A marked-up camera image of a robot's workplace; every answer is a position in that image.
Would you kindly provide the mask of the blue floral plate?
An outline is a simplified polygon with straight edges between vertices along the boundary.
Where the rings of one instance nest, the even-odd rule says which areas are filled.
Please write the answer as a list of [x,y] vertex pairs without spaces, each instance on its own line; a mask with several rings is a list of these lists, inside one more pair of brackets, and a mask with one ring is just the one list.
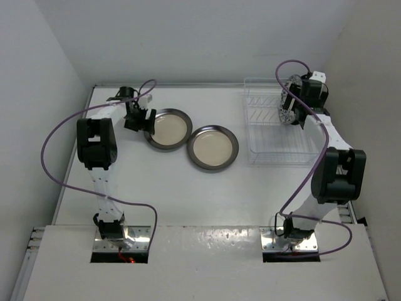
[[[291,75],[285,82],[285,87],[290,90],[291,86],[294,85],[295,88],[300,86],[302,83],[301,77],[299,75]],[[278,113],[279,119],[282,124],[285,125],[297,125],[296,114],[292,110],[292,106],[296,103],[291,95],[288,95],[286,90],[281,92],[281,100],[279,103]]]

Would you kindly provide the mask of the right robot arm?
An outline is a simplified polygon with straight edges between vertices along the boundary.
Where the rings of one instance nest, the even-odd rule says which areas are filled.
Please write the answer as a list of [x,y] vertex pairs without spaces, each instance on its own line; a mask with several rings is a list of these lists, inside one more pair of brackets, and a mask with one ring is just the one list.
[[362,188],[367,155],[354,149],[336,130],[324,107],[328,87],[312,74],[292,75],[284,84],[279,103],[283,124],[304,130],[320,151],[304,185],[310,194],[284,217],[280,236],[292,243],[310,238],[317,224],[338,205],[356,200]]

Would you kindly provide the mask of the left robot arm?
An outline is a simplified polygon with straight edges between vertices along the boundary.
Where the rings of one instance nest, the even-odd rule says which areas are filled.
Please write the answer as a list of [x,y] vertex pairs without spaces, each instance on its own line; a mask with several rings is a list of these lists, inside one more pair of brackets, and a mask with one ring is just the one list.
[[134,98],[139,93],[131,87],[121,87],[114,97],[107,99],[107,106],[76,123],[78,159],[91,176],[98,211],[93,217],[101,239],[121,250],[133,246],[133,236],[125,224],[125,213],[120,204],[111,200],[115,188],[112,184],[113,164],[117,161],[118,149],[114,126],[124,121],[125,126],[135,132],[155,133],[156,110],[149,108],[150,94],[133,102],[123,100]]

